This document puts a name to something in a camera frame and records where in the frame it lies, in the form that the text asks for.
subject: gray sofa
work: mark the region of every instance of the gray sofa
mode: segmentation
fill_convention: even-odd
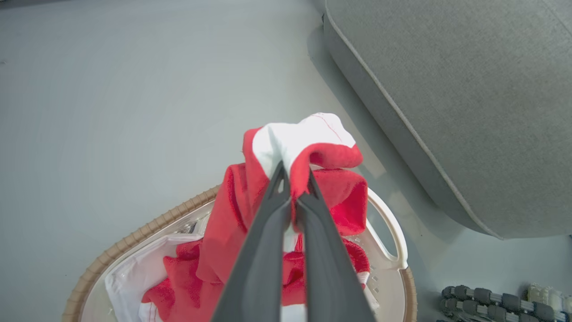
[[[497,238],[572,233],[570,0],[328,0],[341,71],[431,198]]]

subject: gray and white object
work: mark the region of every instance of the gray and white object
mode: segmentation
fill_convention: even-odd
[[[481,317],[495,322],[570,322],[572,318],[570,313],[555,311],[547,304],[523,301],[488,289],[448,286],[441,294],[443,313],[462,321],[481,320],[474,319]]]
[[[550,305],[555,311],[572,313],[572,296],[536,283],[530,284],[528,291],[529,302],[544,303]]]

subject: red stitching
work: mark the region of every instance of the red stitching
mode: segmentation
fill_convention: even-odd
[[[316,117],[321,118],[322,121],[324,121],[324,123],[325,123],[325,124],[332,130],[332,132],[337,136],[337,138],[340,140],[340,142],[342,142],[340,136],[337,134],[336,131],[334,131],[334,129],[333,129],[331,126],[329,126],[329,124],[328,124],[328,122],[325,120],[325,118],[321,117],[320,115],[312,115],[312,116],[316,116]]]

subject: red and white towel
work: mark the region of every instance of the red and white towel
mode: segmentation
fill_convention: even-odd
[[[204,238],[178,245],[176,258],[165,257],[167,279],[142,299],[157,307],[164,322],[210,320],[281,160],[293,203],[306,192],[309,165],[315,164],[321,169],[313,171],[314,176],[340,234],[356,235],[366,228],[367,183],[360,175],[342,169],[359,165],[362,154],[336,115],[317,113],[298,124],[271,123],[249,130],[244,135],[243,153],[245,163],[227,169]],[[282,280],[285,309],[305,303],[302,240],[293,228],[288,229]],[[366,254],[343,240],[359,280],[365,284],[370,269]]]

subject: cloth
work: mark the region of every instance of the cloth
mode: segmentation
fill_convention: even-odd
[[[159,320],[154,309],[141,309],[141,297],[167,276],[162,259],[175,256],[176,246],[202,239],[200,234],[169,234],[152,241],[114,267],[105,276],[105,290],[120,322]]]
[[[294,204],[307,190],[309,165],[342,236],[366,228],[367,183],[341,168],[355,167],[362,155],[336,115],[318,113],[298,124],[272,123],[245,133],[245,163],[229,166],[201,241],[177,246],[165,257],[168,278],[145,293],[162,321],[208,321],[228,280],[269,179],[279,161],[288,173]],[[365,252],[344,239],[362,284],[369,275]],[[303,239],[292,227],[285,234],[282,305],[305,303]]]

